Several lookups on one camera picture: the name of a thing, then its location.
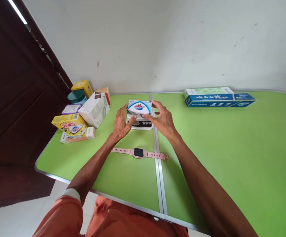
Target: white sleeve cuff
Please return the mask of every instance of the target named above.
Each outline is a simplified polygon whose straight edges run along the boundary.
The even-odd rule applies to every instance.
[[[63,192],[63,195],[67,195],[67,196],[71,196],[75,199],[77,199],[78,201],[80,201],[80,195],[79,193],[76,191],[76,189],[66,189],[64,192]]]

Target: white wall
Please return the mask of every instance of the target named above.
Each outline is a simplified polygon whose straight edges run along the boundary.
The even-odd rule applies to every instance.
[[[286,92],[286,0],[24,2],[72,82]]]

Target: forearm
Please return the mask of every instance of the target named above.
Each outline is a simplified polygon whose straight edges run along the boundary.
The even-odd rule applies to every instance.
[[[243,213],[176,132],[168,137],[212,236],[257,236]]]
[[[67,189],[74,188],[79,193],[82,204],[84,204],[89,190],[95,183],[104,162],[118,140],[116,136],[111,134],[103,146],[78,171],[67,187]]]

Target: smartwatch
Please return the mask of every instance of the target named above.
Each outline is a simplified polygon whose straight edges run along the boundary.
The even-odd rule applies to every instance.
[[[144,157],[155,158],[160,160],[168,160],[168,155],[164,153],[154,153],[143,150],[142,148],[134,148],[134,149],[122,149],[122,148],[113,148],[112,152],[123,153],[132,155],[135,158],[143,159]]]

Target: cardboard box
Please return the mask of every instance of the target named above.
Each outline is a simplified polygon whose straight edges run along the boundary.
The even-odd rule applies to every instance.
[[[247,107],[256,99],[249,93],[234,93],[228,87],[186,89],[187,107]]]
[[[95,128],[94,127],[88,127],[86,130],[86,136],[81,137],[81,138],[76,138],[76,139],[67,139],[67,133],[63,132],[61,136],[61,143],[72,143],[72,142],[79,142],[83,140],[88,140],[88,139],[93,139],[95,138]]]
[[[87,99],[93,94],[93,89],[91,89],[89,81],[87,80],[76,82],[71,88],[71,90],[83,90]]]
[[[111,98],[110,98],[110,93],[109,93],[108,87],[101,88],[101,89],[97,89],[96,92],[105,93],[105,94],[106,94],[107,101],[108,101],[108,105],[111,104],[111,103],[110,103]]]
[[[152,102],[141,100],[130,100],[127,113],[132,115],[151,114]]]
[[[52,120],[52,124],[58,129],[61,129],[63,132],[66,132],[68,127],[70,126],[80,125],[80,124],[85,124],[87,126],[87,123],[80,116],[80,114],[55,116]]]
[[[82,138],[86,136],[87,127],[84,124],[74,125],[68,128],[66,132],[66,139],[76,139]]]
[[[80,104],[66,105],[65,109],[62,111],[62,115],[77,114],[80,107]]]
[[[92,94],[78,112],[88,125],[98,128],[109,110],[105,93],[99,93]]]

